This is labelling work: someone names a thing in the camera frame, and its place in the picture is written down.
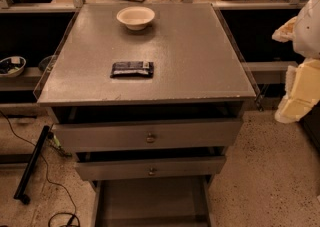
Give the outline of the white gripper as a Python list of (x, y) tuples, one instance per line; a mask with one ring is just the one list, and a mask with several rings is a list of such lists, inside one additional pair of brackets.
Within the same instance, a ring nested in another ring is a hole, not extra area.
[[(293, 40), (297, 17), (289, 19), (276, 29), (272, 39), (278, 42)], [(285, 95), (275, 113), (280, 123), (298, 122), (320, 101), (320, 60), (305, 59), (297, 67), (289, 66), (286, 72)]]

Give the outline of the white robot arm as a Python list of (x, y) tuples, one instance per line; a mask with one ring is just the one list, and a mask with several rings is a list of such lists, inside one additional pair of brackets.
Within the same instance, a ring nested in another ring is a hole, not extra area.
[(275, 113), (280, 123), (298, 122), (320, 101), (320, 0), (309, 0), (272, 39), (291, 41), (293, 50), (304, 57), (297, 67), (287, 68), (285, 95)]

